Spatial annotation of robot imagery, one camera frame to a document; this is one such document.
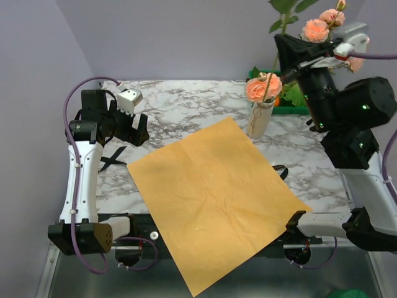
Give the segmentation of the pink flower bouquet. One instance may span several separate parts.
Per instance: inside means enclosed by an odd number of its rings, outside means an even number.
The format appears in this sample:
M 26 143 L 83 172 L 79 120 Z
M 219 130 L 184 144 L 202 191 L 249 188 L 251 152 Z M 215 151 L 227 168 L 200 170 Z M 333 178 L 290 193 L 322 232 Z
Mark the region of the pink flower bouquet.
M 269 1 L 269 3 L 272 8 L 279 13 L 279 18 L 270 26 L 269 33 L 280 33 L 285 35 L 287 33 L 288 26 L 299 20 L 298 14 L 312 6 L 316 1 Z M 277 51 L 272 68 L 269 72 L 274 72 L 276 74 L 278 71 L 280 71 L 280 64 L 279 54 Z

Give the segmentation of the pink flower stem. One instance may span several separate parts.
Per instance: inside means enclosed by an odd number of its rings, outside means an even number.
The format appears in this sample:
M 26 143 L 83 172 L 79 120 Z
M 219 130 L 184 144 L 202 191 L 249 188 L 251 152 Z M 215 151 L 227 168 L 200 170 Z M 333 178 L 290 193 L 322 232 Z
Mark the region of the pink flower stem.
M 349 45 L 348 43 L 341 43 L 334 50 L 334 56 L 345 62 L 345 67 L 351 72 L 356 73 L 363 66 L 364 59 L 350 56 L 351 52 L 366 53 L 370 38 L 360 41 L 357 45 Z
M 251 102 L 266 102 L 275 99 L 282 88 L 282 81 L 274 72 L 259 71 L 246 81 L 245 95 Z
M 325 42 L 333 29 L 344 24 L 346 5 L 345 0 L 340 0 L 336 3 L 335 8 L 325 10 L 317 19 L 308 20 L 301 30 L 300 38 L 312 43 Z

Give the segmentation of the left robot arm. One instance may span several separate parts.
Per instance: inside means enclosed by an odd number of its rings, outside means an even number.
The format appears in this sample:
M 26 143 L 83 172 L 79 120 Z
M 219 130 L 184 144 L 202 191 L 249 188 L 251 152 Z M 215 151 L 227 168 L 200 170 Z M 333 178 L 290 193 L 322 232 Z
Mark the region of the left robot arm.
M 108 253 L 115 240 L 131 245 L 137 229 L 127 215 L 100 221 L 96 208 L 99 166 L 117 164 L 115 157 L 104 158 L 105 145 L 113 138 L 139 147 L 149 139 L 146 115 L 133 127 L 135 107 L 142 93 L 120 87 L 120 93 L 107 100 L 110 91 L 83 90 L 81 109 L 69 123 L 69 177 L 66 199 L 59 222 L 48 227 L 48 237 L 65 255 Z

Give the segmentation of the orange paper flower wrap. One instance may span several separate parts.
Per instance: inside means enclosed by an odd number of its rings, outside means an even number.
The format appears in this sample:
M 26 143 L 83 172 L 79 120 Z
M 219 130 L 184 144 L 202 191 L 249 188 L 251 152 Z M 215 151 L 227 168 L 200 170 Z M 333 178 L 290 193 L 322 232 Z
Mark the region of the orange paper flower wrap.
M 190 293 L 200 294 L 309 211 L 230 117 L 128 170 Z

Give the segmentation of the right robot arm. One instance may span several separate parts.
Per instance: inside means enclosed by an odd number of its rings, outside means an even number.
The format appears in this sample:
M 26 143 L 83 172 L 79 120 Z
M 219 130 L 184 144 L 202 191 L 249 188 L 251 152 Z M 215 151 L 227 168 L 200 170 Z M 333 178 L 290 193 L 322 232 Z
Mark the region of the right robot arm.
M 286 226 L 286 238 L 300 243 L 306 237 L 339 237 L 366 251 L 395 252 L 396 189 L 386 170 L 386 153 L 372 132 L 396 114 L 390 82 L 376 76 L 338 90 L 320 61 L 334 56 L 341 38 L 310 43 L 277 34 L 274 40 L 281 80 L 299 85 L 311 115 L 310 130 L 324 134 L 321 144 L 354 203 L 341 214 L 301 215 Z

